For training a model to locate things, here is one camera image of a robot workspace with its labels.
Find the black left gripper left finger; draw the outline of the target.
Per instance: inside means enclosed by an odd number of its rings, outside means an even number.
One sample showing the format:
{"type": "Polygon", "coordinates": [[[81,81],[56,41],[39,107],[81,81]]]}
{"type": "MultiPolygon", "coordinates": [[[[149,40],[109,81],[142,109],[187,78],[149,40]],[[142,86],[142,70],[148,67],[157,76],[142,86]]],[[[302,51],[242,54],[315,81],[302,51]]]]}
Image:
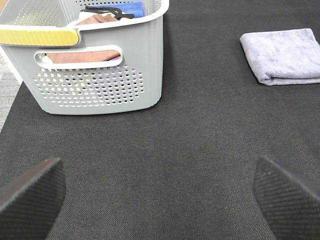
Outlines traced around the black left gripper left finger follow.
{"type": "Polygon", "coordinates": [[[0,189],[0,238],[45,240],[66,195],[63,161],[50,158],[0,189]]]}

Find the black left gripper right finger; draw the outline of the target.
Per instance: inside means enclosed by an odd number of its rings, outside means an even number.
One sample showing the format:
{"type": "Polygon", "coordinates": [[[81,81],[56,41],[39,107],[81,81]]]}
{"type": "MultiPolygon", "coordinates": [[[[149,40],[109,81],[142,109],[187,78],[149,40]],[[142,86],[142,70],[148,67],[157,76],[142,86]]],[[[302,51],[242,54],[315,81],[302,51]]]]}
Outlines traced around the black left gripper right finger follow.
{"type": "Polygon", "coordinates": [[[315,180],[262,155],[255,168],[253,194],[276,239],[320,238],[320,184],[315,180]]]}

